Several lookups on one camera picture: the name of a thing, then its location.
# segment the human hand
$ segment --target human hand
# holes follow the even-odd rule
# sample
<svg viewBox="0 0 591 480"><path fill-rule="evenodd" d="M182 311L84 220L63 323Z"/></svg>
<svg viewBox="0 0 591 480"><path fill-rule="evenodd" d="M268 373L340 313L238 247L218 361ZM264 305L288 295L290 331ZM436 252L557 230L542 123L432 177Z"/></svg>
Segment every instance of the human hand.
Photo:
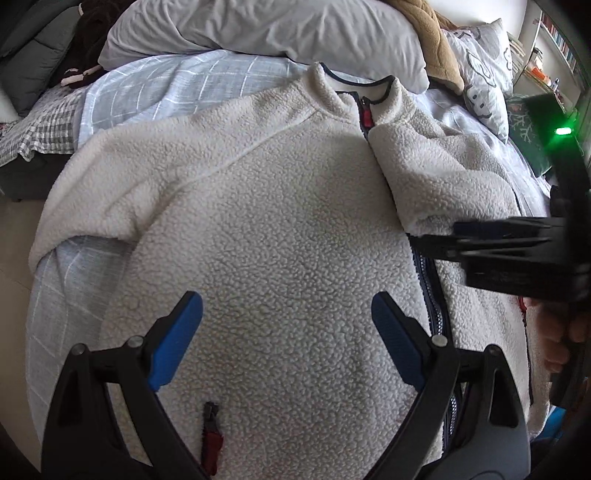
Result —
<svg viewBox="0 0 591 480"><path fill-rule="evenodd" d="M530 305L539 305L537 300L530 300ZM551 373L559 373L570 358L569 349L562 338L566 331L567 320L542 304L536 318L536 328L540 334L540 343L544 352L544 366ZM569 338L573 342L584 342L589 337L591 313L581 313L569 324Z"/></svg>

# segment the jacket collar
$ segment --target jacket collar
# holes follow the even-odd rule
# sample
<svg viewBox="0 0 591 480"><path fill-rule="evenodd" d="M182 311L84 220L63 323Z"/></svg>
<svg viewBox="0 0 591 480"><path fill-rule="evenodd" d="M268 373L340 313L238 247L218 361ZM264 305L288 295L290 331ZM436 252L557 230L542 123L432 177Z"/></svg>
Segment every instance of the jacket collar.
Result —
<svg viewBox="0 0 591 480"><path fill-rule="evenodd" d="M359 83L341 78L326 65L315 63L297 83L321 110L348 122L359 122L362 99L370 106L376 125L404 121L416 109L411 96L392 75L376 82Z"/></svg>

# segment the checkered blanket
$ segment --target checkered blanket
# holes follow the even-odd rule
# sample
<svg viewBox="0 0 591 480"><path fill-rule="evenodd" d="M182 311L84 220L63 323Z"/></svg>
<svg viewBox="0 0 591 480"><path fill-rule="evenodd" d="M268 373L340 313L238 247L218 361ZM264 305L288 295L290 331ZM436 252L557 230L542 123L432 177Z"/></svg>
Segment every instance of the checkered blanket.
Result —
<svg viewBox="0 0 591 480"><path fill-rule="evenodd" d="M76 150L79 118L87 87L72 90L54 87L22 120L0 129L0 167L21 155L31 160L34 152L72 154Z"/></svg>

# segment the finger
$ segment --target finger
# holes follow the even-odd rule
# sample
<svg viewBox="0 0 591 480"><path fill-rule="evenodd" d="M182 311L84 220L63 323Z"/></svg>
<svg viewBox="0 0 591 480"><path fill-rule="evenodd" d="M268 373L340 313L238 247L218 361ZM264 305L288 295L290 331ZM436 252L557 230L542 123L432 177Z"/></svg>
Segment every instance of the finger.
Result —
<svg viewBox="0 0 591 480"><path fill-rule="evenodd" d="M588 337L587 329L591 322L591 315L588 313L578 315L569 324L569 337L573 342L584 342Z"/></svg>
<svg viewBox="0 0 591 480"><path fill-rule="evenodd" d="M554 313L544 309L537 315L538 332L543 338L559 342L564 335L564 322Z"/></svg>
<svg viewBox="0 0 591 480"><path fill-rule="evenodd" d="M554 364L564 365L569 361L569 349L563 343L553 342L547 338L541 339L544 358Z"/></svg>
<svg viewBox="0 0 591 480"><path fill-rule="evenodd" d="M544 367L551 374L559 374L562 371L562 365L544 360Z"/></svg>

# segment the white pillowcase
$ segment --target white pillowcase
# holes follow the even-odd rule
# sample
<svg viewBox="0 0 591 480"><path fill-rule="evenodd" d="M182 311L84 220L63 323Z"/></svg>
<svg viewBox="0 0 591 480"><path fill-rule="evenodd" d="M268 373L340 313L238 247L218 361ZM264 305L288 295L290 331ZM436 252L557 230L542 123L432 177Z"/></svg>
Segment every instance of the white pillowcase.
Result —
<svg viewBox="0 0 591 480"><path fill-rule="evenodd" d="M413 93L429 86L413 26L378 0L138 0L111 28L99 63L113 70L216 48L323 61L372 80L394 75Z"/></svg>
<svg viewBox="0 0 591 480"><path fill-rule="evenodd" d="M466 107L506 143L509 122L505 98L513 93L513 65L502 20L443 32L456 55L466 85Z"/></svg>

